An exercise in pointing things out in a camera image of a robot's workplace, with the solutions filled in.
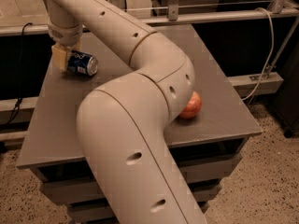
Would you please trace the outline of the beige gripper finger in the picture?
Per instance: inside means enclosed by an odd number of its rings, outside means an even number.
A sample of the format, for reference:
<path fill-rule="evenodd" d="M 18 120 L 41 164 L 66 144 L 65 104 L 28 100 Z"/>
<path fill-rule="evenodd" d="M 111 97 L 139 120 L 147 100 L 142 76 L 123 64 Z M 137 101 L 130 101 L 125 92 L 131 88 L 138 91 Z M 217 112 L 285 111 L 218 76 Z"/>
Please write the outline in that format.
<path fill-rule="evenodd" d="M 67 70 L 68 60 L 70 58 L 71 49 L 60 44 L 51 47 L 52 59 L 56 66 L 63 72 Z"/>

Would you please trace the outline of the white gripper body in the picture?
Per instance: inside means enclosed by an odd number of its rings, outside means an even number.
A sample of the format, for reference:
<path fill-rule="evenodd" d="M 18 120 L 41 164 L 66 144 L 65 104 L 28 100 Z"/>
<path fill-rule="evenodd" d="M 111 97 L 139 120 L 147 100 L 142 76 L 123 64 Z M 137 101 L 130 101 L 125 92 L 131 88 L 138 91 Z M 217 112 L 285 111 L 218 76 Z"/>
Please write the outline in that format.
<path fill-rule="evenodd" d="M 82 25 L 80 23 L 74 27 L 64 28 L 48 20 L 48 28 L 50 38 L 65 47 L 76 45 L 82 35 Z"/>

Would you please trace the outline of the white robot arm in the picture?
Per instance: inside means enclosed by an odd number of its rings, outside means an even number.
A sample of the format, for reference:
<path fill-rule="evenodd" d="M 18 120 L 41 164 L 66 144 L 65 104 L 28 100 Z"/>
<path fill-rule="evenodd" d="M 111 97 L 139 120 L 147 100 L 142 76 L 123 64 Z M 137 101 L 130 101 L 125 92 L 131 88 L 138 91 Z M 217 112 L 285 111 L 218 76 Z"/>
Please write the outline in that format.
<path fill-rule="evenodd" d="M 206 224 L 164 140 L 192 97 L 188 55 L 106 0 L 47 2 L 56 26 L 85 25 L 133 70 L 91 91 L 77 113 L 78 141 L 119 223 Z"/>

